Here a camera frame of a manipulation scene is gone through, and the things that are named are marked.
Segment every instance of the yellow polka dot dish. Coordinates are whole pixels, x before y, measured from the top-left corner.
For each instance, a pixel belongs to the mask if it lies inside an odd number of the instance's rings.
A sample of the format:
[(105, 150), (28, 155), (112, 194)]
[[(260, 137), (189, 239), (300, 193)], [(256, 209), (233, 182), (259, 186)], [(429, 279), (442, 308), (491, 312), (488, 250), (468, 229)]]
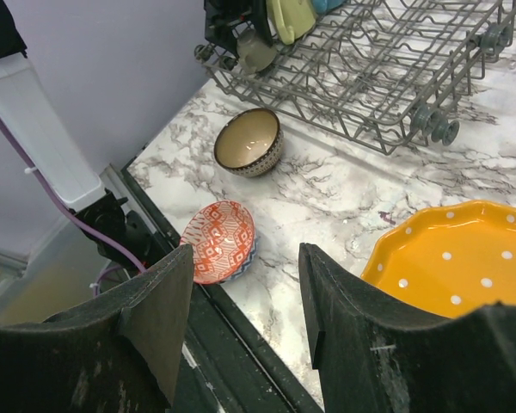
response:
[(361, 278), (444, 317), (516, 305), (516, 208), (473, 200), (423, 209), (377, 241)]

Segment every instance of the marble countertop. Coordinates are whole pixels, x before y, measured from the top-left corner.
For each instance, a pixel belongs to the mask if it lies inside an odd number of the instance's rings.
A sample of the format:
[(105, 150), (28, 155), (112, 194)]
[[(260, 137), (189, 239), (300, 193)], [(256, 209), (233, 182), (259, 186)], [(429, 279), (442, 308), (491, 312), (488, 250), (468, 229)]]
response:
[(416, 211), (484, 199), (516, 207), (516, 39), (460, 102), (461, 130), (449, 147), (368, 151), (280, 116), (286, 147), (277, 167), (254, 179), (215, 164), (214, 140), (253, 106), (211, 81), (150, 142), (129, 171), (182, 233), (202, 207), (236, 200), (253, 214), (258, 254), (247, 273), (223, 284), (310, 394), (310, 367), (298, 281), (298, 245), (316, 243), (359, 275), (377, 240)]

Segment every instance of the yellow object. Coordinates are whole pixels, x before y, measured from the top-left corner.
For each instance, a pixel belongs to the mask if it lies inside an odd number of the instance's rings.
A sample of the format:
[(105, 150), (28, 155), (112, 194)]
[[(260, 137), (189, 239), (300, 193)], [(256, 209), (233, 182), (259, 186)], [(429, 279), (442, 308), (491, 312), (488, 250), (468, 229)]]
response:
[(473, 200), (421, 210), (377, 241), (361, 278), (445, 317), (516, 305), (516, 208)]
[(316, 24), (311, 0), (267, 0), (267, 13), (286, 45), (294, 43)]

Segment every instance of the wire dish rack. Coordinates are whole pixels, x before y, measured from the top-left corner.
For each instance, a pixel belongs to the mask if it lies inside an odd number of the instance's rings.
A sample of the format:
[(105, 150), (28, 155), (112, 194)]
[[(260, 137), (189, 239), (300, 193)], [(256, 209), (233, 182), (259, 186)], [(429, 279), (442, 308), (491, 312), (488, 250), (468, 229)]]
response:
[(259, 74), (213, 44), (195, 56), (224, 93), (390, 155), (450, 145), (459, 99), (515, 32), (516, 0), (347, 0), (294, 45), (277, 42)]

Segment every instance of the cable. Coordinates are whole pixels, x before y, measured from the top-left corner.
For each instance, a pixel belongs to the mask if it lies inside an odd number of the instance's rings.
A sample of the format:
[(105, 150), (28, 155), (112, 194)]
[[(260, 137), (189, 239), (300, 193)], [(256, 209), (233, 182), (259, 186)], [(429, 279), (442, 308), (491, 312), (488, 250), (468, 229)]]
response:
[(58, 210), (68, 219), (70, 220), (74, 225), (76, 225), (78, 228), (80, 228), (83, 231), (86, 231), (88, 234), (96, 237), (97, 239), (103, 241), (104, 243), (109, 244), (111, 247), (118, 250), (121, 254), (123, 254), (126, 258), (128, 258), (132, 264), (138, 269), (139, 272), (144, 273), (145, 272), (145, 266), (140, 262), (140, 260), (129, 250), (127, 250), (125, 247), (114, 241), (112, 238), (108, 237), (105, 234), (102, 234), (101, 232), (95, 230), (91, 226), (85, 224), (80, 219), (75, 217), (65, 205), (63, 205), (63, 202), (61, 199), (56, 195), (56, 193), (53, 191), (52, 187), (50, 187), (50, 184), (47, 182), (46, 178), (42, 175), (42, 173), (36, 169), (36, 165), (34, 165), (33, 160), (30, 158), (30, 156), (25, 152), (25, 150), (19, 145), (19, 142), (15, 139), (14, 135), (11, 133), (11, 131), (8, 129), (8, 127), (2, 122), (2, 119), (0, 119), (0, 132), (6, 137), (9, 144), (13, 146), (17, 154), (21, 157), (21, 159), (27, 164), (27, 166), (30, 169), (34, 169), (34, 176), (36, 176), (36, 179), (38, 182), (40, 182), (40, 185), (42, 185), (43, 189), (46, 191), (50, 199), (52, 200), (53, 204), (58, 208)]
[(121, 265), (115, 265), (113, 267), (105, 268), (103, 269), (100, 274), (97, 276), (97, 280), (95, 280), (94, 283), (90, 284), (90, 288), (94, 289), (94, 297), (97, 297), (100, 295), (100, 284), (103, 280), (107, 279), (107, 276), (111, 274), (113, 271), (118, 271), (119, 269), (122, 269)]

